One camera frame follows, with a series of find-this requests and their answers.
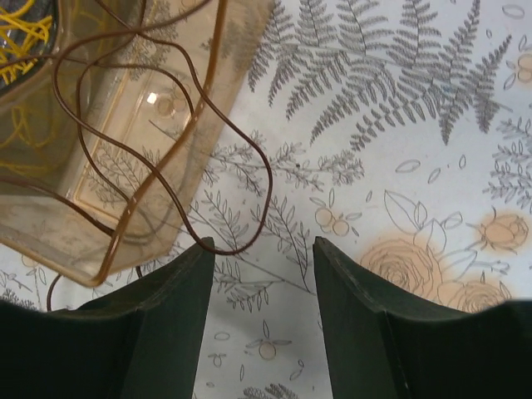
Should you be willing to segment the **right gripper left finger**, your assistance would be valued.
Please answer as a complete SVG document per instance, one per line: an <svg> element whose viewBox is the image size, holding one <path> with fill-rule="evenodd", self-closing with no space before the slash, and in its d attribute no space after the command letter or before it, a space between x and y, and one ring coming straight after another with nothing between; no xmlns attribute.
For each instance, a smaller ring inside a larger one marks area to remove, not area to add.
<svg viewBox="0 0 532 399"><path fill-rule="evenodd" d="M2 397L192 397L213 283L209 244L75 310L2 301Z"/></svg>

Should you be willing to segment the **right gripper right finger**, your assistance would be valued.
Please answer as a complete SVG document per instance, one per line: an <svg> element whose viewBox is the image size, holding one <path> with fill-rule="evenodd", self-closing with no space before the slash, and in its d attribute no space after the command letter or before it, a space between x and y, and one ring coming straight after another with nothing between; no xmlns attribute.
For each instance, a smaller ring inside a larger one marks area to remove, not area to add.
<svg viewBox="0 0 532 399"><path fill-rule="evenodd" d="M314 277L336 398L528 398L531 303L464 313L420 298L313 244Z"/></svg>

